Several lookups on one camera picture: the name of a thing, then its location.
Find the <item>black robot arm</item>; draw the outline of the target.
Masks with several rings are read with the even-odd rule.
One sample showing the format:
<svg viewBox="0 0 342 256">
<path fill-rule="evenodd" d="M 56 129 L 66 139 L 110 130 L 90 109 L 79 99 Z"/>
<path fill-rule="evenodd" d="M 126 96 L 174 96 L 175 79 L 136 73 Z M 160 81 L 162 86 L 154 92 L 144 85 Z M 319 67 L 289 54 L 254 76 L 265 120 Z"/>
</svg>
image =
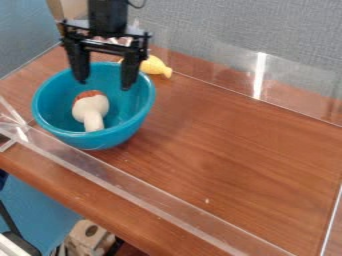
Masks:
<svg viewBox="0 0 342 256">
<path fill-rule="evenodd" d="M 151 34 L 128 25 L 128 7 L 143 8 L 130 0 L 87 0 L 88 18 L 63 19 L 62 46 L 75 79 L 84 84 L 91 72 L 91 53 L 123 57 L 120 65 L 122 89 L 130 90 L 138 80 L 139 67 L 148 58 Z"/>
</svg>

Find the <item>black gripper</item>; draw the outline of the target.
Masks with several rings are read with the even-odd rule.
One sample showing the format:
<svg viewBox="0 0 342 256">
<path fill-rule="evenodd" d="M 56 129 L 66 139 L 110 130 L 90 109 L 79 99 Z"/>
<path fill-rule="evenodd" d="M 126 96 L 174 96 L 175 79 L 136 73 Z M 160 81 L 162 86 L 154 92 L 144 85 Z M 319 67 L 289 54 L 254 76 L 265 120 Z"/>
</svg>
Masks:
<svg viewBox="0 0 342 256">
<path fill-rule="evenodd" d="M 95 32 L 90 21 L 62 20 L 62 44 L 64 46 L 72 74 L 84 84 L 90 76 L 90 51 L 124 55 L 122 61 L 122 89 L 128 90 L 138 79 L 142 62 L 147 59 L 151 33 L 128 25 L 120 33 Z"/>
</svg>

